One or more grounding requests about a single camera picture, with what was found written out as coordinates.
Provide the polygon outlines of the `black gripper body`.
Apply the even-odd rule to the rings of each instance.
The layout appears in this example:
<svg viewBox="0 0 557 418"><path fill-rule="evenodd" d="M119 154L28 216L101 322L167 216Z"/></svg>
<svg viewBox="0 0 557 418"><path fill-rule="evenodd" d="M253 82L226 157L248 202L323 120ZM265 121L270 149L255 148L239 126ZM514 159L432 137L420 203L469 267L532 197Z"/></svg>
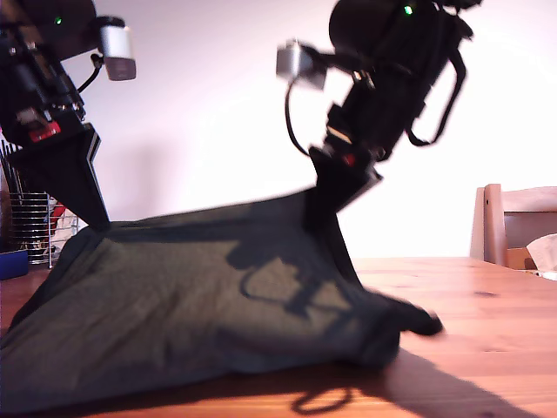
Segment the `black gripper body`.
<svg viewBox="0 0 557 418"><path fill-rule="evenodd" d="M90 125L56 56L1 57L1 129L18 147L10 162L90 160Z"/></svg>
<svg viewBox="0 0 557 418"><path fill-rule="evenodd" d="M327 113L325 155L354 168L388 160L425 100L421 78L400 64L368 70L334 67L351 76L352 87L343 103Z"/></svg>

